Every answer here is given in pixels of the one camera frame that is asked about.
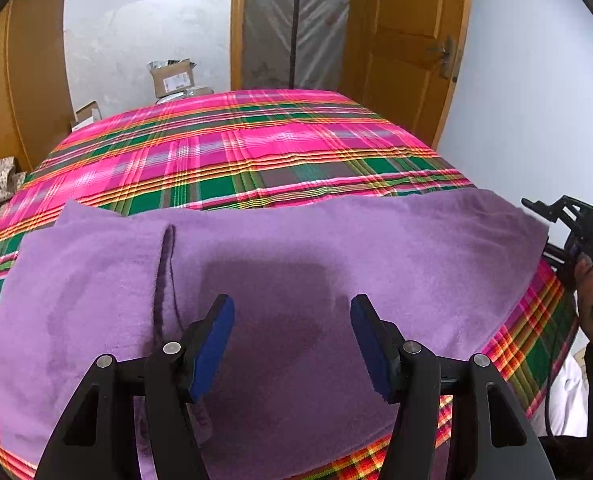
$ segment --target bed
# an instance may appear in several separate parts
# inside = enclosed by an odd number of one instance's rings
[[[28,176],[0,219],[0,291],[24,234],[49,226],[72,198],[130,215],[468,186],[420,140],[335,92],[237,91],[142,108],[76,131]],[[576,330],[573,297],[541,261],[483,350],[528,416],[543,399],[551,349],[558,370]],[[450,428],[451,399],[443,397],[437,447]],[[381,439],[299,478],[376,478],[387,445]],[[36,469],[1,445],[0,463],[13,478]]]

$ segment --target black cable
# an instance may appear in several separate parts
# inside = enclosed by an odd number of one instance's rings
[[[294,89],[294,76],[296,73],[296,40],[298,36],[298,18],[301,10],[301,0],[294,0],[294,12],[292,13],[292,40],[290,42],[290,79],[289,89]]]
[[[554,368],[554,354],[556,352],[556,343],[559,339],[559,332],[561,331],[561,323],[558,324],[556,327],[556,332],[554,333],[554,340],[551,344],[551,351],[550,351],[550,365],[547,370],[547,389],[545,390],[545,432],[547,436],[551,438],[554,443],[558,443],[556,437],[551,431],[551,422],[550,422],[550,394],[551,394],[551,374]]]

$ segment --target door frame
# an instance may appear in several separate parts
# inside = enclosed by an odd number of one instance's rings
[[[243,25],[245,0],[231,0],[230,89],[243,89]]]

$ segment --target blue gripper pad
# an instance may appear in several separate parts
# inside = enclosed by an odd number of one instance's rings
[[[194,376],[190,387],[190,396],[196,402],[208,393],[212,380],[221,362],[225,346],[234,326],[234,302],[230,296],[219,296],[201,326],[207,335],[194,359]]]
[[[366,295],[359,294],[352,300],[349,316],[374,391],[391,402],[401,370],[399,351]]]

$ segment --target wooden door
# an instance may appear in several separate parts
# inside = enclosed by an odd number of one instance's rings
[[[339,91],[436,148],[471,0],[350,0]]]
[[[7,31],[10,101],[30,166],[70,133],[74,110],[65,70],[65,0],[12,0]]]
[[[245,0],[232,0],[230,6],[230,89],[243,89],[243,27]]]

